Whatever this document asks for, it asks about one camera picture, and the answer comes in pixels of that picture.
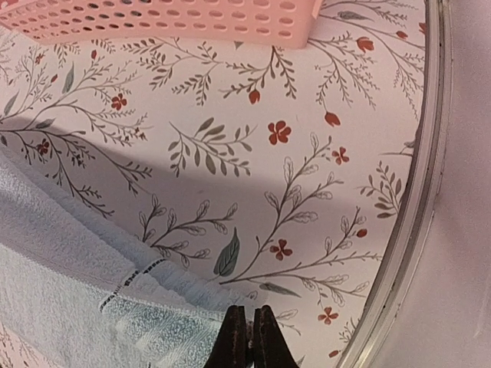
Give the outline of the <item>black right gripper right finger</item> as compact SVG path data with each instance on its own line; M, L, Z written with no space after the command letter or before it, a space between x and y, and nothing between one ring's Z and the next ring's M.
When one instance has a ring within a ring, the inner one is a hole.
M254 367L298 368L270 306L255 310L252 332Z

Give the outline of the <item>light blue towel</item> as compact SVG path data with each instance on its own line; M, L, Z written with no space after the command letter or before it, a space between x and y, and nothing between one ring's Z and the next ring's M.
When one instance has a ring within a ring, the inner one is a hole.
M1 320L63 367L201 367L245 298L1 149Z

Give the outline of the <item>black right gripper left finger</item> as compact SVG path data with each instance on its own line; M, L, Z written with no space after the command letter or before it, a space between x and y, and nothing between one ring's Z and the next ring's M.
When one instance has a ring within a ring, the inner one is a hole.
M227 309L205 368L246 368L253 365L252 323L243 306Z

